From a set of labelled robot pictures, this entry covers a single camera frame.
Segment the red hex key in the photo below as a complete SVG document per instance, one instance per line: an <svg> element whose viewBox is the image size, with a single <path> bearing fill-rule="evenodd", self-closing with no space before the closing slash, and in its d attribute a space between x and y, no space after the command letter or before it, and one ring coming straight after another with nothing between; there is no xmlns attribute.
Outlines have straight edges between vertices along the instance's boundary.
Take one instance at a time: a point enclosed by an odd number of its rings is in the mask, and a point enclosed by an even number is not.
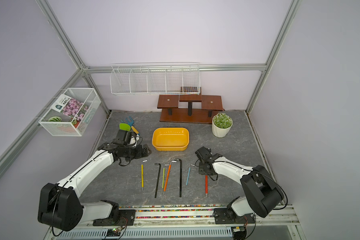
<svg viewBox="0 0 360 240"><path fill-rule="evenodd" d="M205 196L208 196L208 176L205 176Z"/></svg>

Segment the blue hex key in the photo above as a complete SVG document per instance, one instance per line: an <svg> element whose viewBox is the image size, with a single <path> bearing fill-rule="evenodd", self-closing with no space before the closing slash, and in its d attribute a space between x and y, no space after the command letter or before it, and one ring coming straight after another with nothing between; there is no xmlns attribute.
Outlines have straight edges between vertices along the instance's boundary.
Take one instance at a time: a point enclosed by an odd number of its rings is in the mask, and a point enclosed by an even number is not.
<svg viewBox="0 0 360 240"><path fill-rule="evenodd" d="M189 179L190 179L190 174L191 174L191 169L192 169L192 167L195 167L195 165L194 165L194 164L190 164L190 166L189 166L188 174L187 174L187 180L186 180L186 186L188 186L188 184L189 184Z"/></svg>

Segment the yellow hex key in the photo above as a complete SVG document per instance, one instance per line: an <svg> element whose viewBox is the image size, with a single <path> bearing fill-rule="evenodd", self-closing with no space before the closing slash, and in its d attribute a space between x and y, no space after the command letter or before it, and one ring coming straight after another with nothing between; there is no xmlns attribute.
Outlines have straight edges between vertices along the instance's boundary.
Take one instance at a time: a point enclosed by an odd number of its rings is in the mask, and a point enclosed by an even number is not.
<svg viewBox="0 0 360 240"><path fill-rule="evenodd" d="M142 180L142 191L145 187L145 179L144 179L144 163L146 163L148 160L143 160L141 164L141 180Z"/></svg>

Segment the long black hex key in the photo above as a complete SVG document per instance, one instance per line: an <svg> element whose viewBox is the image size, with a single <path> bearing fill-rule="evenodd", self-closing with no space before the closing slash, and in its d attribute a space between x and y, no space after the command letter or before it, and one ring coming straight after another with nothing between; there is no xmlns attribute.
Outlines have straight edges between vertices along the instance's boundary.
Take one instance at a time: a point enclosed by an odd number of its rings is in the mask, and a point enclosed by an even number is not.
<svg viewBox="0 0 360 240"><path fill-rule="evenodd" d="M183 162L181 159L175 159L177 163L179 163L180 170L179 170L179 197L182 197L182 181L183 181Z"/></svg>

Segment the short black hex key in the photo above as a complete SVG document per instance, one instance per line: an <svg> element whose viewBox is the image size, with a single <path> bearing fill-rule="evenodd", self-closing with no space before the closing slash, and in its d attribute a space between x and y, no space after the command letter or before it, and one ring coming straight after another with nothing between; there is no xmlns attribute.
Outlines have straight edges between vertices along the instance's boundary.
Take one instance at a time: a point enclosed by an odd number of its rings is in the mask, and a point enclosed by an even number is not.
<svg viewBox="0 0 360 240"><path fill-rule="evenodd" d="M161 165L160 163L155 163L155 166L158 166L158 167L159 167L159 168L158 168L158 174L157 174L156 188L155 188L155 196L154 196L155 198L157 198L162 165Z"/></svg>

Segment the orange hex key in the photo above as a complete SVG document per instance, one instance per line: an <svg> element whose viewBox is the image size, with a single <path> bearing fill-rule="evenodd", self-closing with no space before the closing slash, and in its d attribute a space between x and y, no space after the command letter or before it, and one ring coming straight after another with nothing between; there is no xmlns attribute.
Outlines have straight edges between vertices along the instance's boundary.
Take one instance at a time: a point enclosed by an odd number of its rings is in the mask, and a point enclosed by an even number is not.
<svg viewBox="0 0 360 240"><path fill-rule="evenodd" d="M172 160L168 166L168 172L167 172L167 176L166 176L166 180L165 180L165 185L164 185L164 193L166 192L167 188L168 188L168 182L169 182L169 177L170 177L170 172L171 172L171 168L172 168L172 164L176 163L177 160Z"/></svg>

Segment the green hex key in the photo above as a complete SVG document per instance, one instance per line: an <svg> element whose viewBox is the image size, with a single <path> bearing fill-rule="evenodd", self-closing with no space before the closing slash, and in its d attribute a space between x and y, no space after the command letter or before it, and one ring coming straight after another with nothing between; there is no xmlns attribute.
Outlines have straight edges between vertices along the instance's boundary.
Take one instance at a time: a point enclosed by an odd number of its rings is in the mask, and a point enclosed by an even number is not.
<svg viewBox="0 0 360 240"><path fill-rule="evenodd" d="M168 167L169 164L164 164L163 167L163 175L162 175L162 190L164 191L165 188L165 182L166 182L166 167Z"/></svg>

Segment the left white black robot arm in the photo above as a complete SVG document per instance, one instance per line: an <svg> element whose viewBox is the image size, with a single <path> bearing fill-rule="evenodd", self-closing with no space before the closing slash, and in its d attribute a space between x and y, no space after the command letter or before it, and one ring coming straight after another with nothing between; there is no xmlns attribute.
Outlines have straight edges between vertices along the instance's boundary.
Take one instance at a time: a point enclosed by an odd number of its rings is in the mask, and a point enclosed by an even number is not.
<svg viewBox="0 0 360 240"><path fill-rule="evenodd" d="M125 159L146 158L152 153L148 145L135 147L104 143L77 170L56 184L48 183L40 193L38 222L68 232L78 224L118 224L121 219L119 205L101 200L81 203L79 198L86 187L107 167Z"/></svg>

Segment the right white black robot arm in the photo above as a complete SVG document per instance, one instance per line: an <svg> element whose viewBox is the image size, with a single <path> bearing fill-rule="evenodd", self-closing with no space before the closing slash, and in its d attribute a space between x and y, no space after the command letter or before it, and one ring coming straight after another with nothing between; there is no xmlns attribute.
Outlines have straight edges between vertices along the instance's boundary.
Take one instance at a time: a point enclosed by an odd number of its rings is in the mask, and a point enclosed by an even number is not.
<svg viewBox="0 0 360 240"><path fill-rule="evenodd" d="M215 209L215 223L241 224L249 223L259 216L265 218L287 196L261 165L248 167L228 160L220 154L213 155L210 149L199 148L195 152L199 160L199 174L205 176L223 175L240 184L243 197L232 200L226 208Z"/></svg>

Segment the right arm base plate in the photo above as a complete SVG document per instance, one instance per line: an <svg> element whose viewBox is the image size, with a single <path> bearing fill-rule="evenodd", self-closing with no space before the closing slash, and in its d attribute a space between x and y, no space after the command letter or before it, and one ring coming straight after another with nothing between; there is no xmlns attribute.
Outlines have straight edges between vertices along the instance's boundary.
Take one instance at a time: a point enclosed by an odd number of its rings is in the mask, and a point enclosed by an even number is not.
<svg viewBox="0 0 360 240"><path fill-rule="evenodd" d="M232 224L254 224L255 216L253 214L245 214L238 216L233 210L228 208L216 208L213 211L215 224L217 225L232 225Z"/></svg>

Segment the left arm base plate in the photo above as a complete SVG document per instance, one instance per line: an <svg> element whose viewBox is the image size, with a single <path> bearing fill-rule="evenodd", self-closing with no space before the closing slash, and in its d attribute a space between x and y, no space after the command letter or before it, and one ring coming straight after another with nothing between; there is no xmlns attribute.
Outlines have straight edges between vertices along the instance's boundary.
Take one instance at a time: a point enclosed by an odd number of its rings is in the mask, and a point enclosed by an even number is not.
<svg viewBox="0 0 360 240"><path fill-rule="evenodd" d="M106 219L93 221L93 226L132 226L135 221L136 210L117 210Z"/></svg>

